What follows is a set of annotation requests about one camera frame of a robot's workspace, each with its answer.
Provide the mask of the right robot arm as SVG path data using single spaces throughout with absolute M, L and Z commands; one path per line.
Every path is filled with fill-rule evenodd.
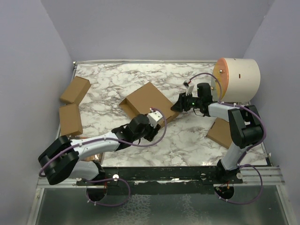
M 234 107 L 213 101 L 211 87 L 208 83 L 197 84 L 197 97 L 189 91 L 179 94 L 171 110 L 177 113 L 190 109 L 199 109 L 203 116 L 216 117 L 229 123 L 232 143 L 226 155 L 218 161 L 215 178 L 220 183 L 228 182 L 238 172 L 240 162 L 247 151 L 258 144 L 264 137 L 261 119 L 253 105 Z

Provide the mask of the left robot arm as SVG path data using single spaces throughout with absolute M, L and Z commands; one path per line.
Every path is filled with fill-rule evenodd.
M 158 112 L 139 114 L 128 124 L 93 138 L 69 139 L 58 137 L 39 157 L 40 176 L 46 177 L 49 184 L 56 185 L 67 178 L 87 179 L 93 185 L 103 181 L 104 174 L 97 162 L 87 162 L 86 158 L 104 153 L 123 150 L 130 146 L 140 146 L 144 138 L 148 146 L 155 145 L 154 137 L 161 128 L 159 122 L 163 115 Z

